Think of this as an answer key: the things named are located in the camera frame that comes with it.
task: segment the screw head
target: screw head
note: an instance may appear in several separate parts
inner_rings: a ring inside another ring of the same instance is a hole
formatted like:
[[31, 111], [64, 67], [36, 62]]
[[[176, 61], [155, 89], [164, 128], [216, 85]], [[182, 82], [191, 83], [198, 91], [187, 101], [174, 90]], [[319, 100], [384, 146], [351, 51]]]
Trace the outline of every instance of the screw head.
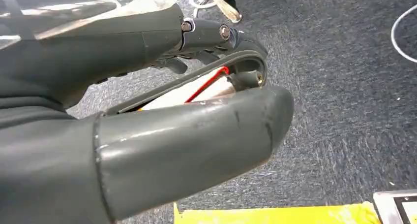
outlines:
[[230, 29], [229, 29], [229, 27], [226, 26], [226, 25], [222, 25], [220, 27], [220, 35], [222, 36], [222, 38], [224, 40], [228, 40], [229, 37], [230, 37]]
[[184, 32], [188, 32], [191, 31], [193, 29], [193, 27], [191, 26], [191, 24], [189, 22], [183, 22], [181, 24], [181, 30]]
[[258, 78], [258, 84], [262, 85], [262, 83], [264, 82], [264, 78], [260, 72], [257, 72], [257, 78]]

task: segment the white cord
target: white cord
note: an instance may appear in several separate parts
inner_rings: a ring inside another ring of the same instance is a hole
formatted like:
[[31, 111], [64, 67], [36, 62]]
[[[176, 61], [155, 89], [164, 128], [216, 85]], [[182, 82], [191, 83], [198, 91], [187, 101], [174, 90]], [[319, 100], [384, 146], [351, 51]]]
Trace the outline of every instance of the white cord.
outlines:
[[398, 27], [398, 23], [400, 23], [400, 21], [402, 19], [404, 19], [404, 17], [406, 17], [407, 15], [409, 15], [411, 12], [413, 12], [414, 10], [417, 9], [417, 5], [413, 6], [412, 8], [408, 9], [408, 11], [404, 12], [400, 17], [398, 17], [398, 19], [395, 21], [394, 25], [392, 26], [391, 29], [391, 42], [394, 45], [394, 48], [397, 50], [397, 52], [399, 54], [401, 54], [403, 57], [405, 57], [406, 59], [417, 63], [417, 59], [410, 57], [409, 55], [407, 55], [406, 53], [403, 52], [403, 50], [401, 50], [400, 47], [398, 47], [397, 41], [395, 40], [395, 30]]
[[190, 2], [190, 4], [193, 7], [197, 8], [197, 9], [206, 9], [206, 8], [211, 8], [211, 7], [216, 6], [216, 4], [214, 2], [210, 2], [210, 3], [204, 4], [204, 5], [200, 5], [200, 4], [196, 4], [194, 0], [188, 0], [188, 1]]

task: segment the red wire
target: red wire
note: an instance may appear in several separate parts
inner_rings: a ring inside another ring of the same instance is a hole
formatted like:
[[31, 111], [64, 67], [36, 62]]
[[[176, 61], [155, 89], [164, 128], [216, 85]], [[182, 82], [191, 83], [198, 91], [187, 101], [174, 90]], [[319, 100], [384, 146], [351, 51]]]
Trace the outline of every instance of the red wire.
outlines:
[[187, 99], [187, 101], [185, 101], [185, 103], [191, 102], [199, 94], [201, 94], [201, 92], [203, 92], [210, 85], [212, 85], [214, 82], [216, 82], [220, 77], [222, 77], [223, 75], [228, 75], [228, 74], [229, 74], [229, 69], [227, 68], [227, 66], [223, 66], [222, 68], [220, 68], [216, 72], [216, 74], [212, 78], [210, 78], [206, 83], [204, 83], [195, 93], [193, 93], [193, 95], [189, 99]]

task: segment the yellow object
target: yellow object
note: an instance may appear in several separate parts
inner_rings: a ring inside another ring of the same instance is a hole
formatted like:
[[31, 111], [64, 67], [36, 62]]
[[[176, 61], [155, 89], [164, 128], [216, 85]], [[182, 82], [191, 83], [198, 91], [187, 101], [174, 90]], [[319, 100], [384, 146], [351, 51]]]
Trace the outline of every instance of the yellow object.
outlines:
[[380, 224], [370, 202], [343, 206], [187, 210], [174, 203], [174, 224]]

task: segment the black strap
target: black strap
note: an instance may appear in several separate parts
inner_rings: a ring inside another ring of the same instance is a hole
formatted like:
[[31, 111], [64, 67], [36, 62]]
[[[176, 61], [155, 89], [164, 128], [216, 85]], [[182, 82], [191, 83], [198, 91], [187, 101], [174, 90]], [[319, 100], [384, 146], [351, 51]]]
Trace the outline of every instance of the black strap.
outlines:
[[16, 0], [3, 0], [6, 5], [6, 9], [10, 12], [10, 21], [13, 29], [17, 30], [20, 39], [34, 40], [35, 36], [29, 29], [25, 16], [19, 7]]

